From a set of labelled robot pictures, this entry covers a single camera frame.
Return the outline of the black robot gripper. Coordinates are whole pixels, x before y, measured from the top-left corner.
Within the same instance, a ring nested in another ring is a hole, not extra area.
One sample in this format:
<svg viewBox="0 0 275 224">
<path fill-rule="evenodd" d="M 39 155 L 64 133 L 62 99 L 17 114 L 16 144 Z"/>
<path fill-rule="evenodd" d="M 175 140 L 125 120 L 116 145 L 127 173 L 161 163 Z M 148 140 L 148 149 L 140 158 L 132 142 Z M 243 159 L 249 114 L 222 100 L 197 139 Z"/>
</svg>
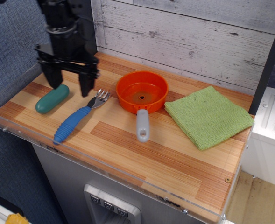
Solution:
<svg viewBox="0 0 275 224">
<path fill-rule="evenodd" d="M 54 28 L 46 26 L 50 44 L 37 44 L 38 62 L 53 89 L 62 83 L 62 70 L 79 74 L 82 97 L 87 97 L 99 77 L 98 60 L 85 50 L 78 25 Z"/>
</svg>

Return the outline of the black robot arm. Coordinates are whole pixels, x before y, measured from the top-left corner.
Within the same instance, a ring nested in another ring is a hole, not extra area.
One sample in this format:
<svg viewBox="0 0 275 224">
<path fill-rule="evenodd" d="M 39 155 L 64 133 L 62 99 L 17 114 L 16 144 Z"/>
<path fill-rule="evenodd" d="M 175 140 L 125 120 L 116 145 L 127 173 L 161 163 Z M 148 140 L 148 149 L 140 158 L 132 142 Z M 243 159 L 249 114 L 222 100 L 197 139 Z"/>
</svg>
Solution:
<svg viewBox="0 0 275 224">
<path fill-rule="evenodd" d="M 63 81 L 62 71 L 79 75 L 83 97 L 94 88 L 98 78 L 98 60 L 87 46 L 92 38 L 86 37 L 84 20 L 80 12 L 84 5 L 69 0 L 40 0 L 40 9 L 45 16 L 45 30 L 49 34 L 49 44 L 37 44 L 38 62 L 53 89 Z"/>
</svg>

